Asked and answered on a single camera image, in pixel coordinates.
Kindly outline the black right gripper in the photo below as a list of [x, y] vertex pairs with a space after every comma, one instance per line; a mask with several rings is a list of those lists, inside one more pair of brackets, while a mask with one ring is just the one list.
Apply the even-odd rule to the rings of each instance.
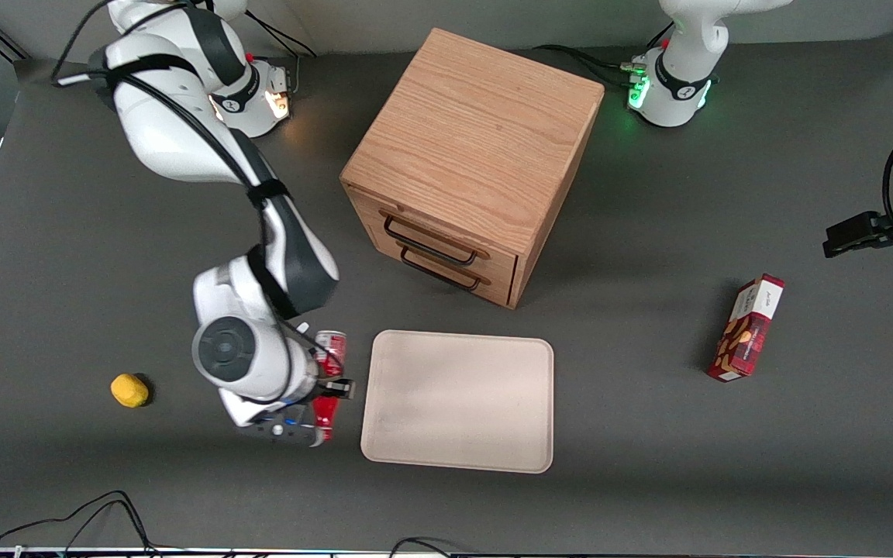
[[312, 390], [307, 395], [308, 401], [315, 401], [319, 397], [334, 397], [337, 399], [353, 399], [357, 382], [348, 378], [332, 379], [331, 377], [320, 377], [315, 379]]

